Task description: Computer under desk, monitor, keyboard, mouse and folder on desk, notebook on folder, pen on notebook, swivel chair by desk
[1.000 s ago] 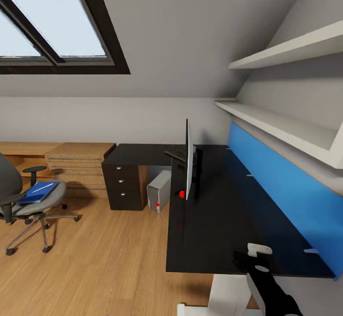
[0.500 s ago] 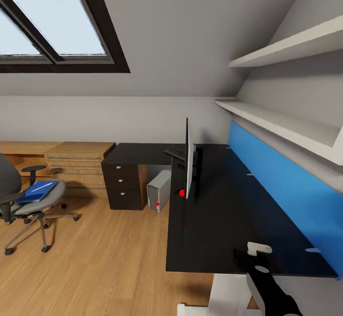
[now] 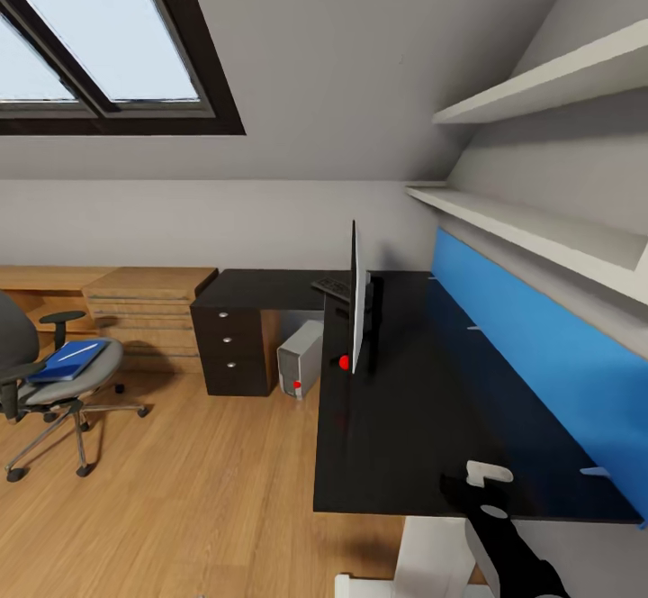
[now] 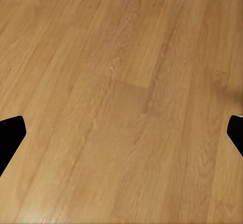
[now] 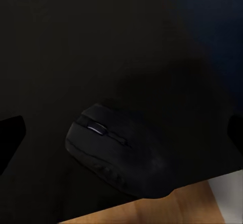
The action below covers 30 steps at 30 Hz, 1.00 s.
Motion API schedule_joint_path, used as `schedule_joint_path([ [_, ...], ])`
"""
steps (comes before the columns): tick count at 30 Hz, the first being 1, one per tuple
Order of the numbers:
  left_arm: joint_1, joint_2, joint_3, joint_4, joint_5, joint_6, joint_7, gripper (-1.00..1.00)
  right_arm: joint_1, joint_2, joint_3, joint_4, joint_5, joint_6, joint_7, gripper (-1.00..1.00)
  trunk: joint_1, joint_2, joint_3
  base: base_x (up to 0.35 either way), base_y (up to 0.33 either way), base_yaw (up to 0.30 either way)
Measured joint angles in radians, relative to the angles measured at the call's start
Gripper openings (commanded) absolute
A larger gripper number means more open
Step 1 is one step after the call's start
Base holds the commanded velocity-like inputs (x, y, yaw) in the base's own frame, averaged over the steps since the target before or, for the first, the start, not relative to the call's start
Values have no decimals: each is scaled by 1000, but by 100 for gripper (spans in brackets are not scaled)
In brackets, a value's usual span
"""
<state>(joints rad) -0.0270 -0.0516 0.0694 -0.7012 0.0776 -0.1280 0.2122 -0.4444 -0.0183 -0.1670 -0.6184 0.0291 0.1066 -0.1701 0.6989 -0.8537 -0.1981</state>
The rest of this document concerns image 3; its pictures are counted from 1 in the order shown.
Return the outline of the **folder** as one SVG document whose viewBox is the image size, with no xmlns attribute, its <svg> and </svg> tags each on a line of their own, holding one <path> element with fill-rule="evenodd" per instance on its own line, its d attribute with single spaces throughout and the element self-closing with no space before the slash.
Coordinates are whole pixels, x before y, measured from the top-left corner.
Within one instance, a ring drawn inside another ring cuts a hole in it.
<svg viewBox="0 0 648 598">
<path fill-rule="evenodd" d="M 106 340 L 65 340 L 65 345 L 45 361 L 46 368 L 25 380 L 29 384 L 74 380 L 106 344 Z"/>
</svg>

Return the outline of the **keyboard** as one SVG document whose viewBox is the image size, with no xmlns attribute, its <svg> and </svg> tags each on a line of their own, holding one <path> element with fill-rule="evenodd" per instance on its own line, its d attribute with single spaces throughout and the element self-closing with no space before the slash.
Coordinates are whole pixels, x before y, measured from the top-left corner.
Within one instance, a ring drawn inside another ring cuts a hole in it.
<svg viewBox="0 0 648 598">
<path fill-rule="evenodd" d="M 312 285 L 324 290 L 325 292 L 338 296 L 339 298 L 342 298 L 347 302 L 350 302 L 350 285 L 346 285 L 342 282 L 332 279 L 331 277 L 322 278 L 321 280 L 312 283 Z M 373 307 L 373 297 L 373 294 L 365 293 L 364 308 L 367 311 L 371 307 Z"/>
</svg>

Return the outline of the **swivel chair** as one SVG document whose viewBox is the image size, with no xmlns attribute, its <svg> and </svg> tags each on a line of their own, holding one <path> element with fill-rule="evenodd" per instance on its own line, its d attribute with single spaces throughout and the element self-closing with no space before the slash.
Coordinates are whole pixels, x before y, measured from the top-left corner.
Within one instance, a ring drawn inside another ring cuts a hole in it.
<svg viewBox="0 0 648 598">
<path fill-rule="evenodd" d="M 56 349 L 65 345 L 66 322 L 83 318 L 86 312 L 53 313 L 39 319 L 40 323 L 56 323 L 54 336 Z M 106 340 L 106 346 L 85 366 L 74 380 L 61 382 L 41 382 L 29 384 L 25 378 L 38 374 L 46 368 L 45 361 L 39 357 L 39 336 L 34 323 L 19 306 L 0 289 L 0 413 L 11 425 L 19 423 L 28 413 L 41 412 L 43 421 L 53 422 L 56 413 L 64 413 L 43 432 L 31 445 L 25 448 L 16 458 L 4 468 L 8 482 L 17 482 L 23 474 L 23 468 L 12 467 L 21 458 L 42 443 L 61 425 L 70 418 L 76 422 L 77 445 L 81 467 L 76 471 L 80 477 L 85 477 L 92 467 L 86 463 L 85 448 L 82 433 L 89 430 L 85 412 L 107 410 L 136 409 L 138 416 L 143 417 L 149 410 L 143 403 L 135 405 L 90 405 L 92 401 L 115 387 L 117 394 L 123 393 L 125 385 L 112 384 L 99 390 L 107 382 L 122 362 L 123 344 L 109 337 L 93 338 L 89 341 Z"/>
</svg>

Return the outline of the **monitor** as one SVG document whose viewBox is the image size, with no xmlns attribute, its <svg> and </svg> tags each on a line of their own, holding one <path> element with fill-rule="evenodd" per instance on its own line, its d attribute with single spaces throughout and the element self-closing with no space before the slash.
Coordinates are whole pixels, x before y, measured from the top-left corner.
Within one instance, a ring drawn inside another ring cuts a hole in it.
<svg viewBox="0 0 648 598">
<path fill-rule="evenodd" d="M 338 309 L 340 313 L 349 316 L 349 351 L 339 358 L 340 366 L 354 374 L 358 360 L 361 344 L 364 336 L 379 338 L 380 324 L 383 323 L 383 289 L 384 278 L 371 276 L 365 270 L 363 242 L 358 230 L 356 220 L 352 220 L 352 252 L 351 252 L 351 278 L 350 278 L 350 311 Z M 373 309 L 372 329 L 363 329 L 365 310 L 365 287 L 373 284 Z"/>
</svg>

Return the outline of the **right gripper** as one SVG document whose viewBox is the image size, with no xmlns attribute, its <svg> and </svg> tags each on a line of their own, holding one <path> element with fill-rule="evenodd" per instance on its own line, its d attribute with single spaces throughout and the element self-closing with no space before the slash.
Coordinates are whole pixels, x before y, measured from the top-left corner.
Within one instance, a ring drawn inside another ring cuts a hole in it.
<svg viewBox="0 0 648 598">
<path fill-rule="evenodd" d="M 501 509 L 505 507 L 504 493 L 498 486 L 484 485 L 484 487 L 475 487 L 467 484 L 465 479 L 445 477 L 443 473 L 439 476 L 439 492 L 446 494 L 446 503 L 454 506 L 454 508 L 463 508 L 465 510 L 471 496 L 485 496 L 485 498 L 496 502 Z"/>
</svg>

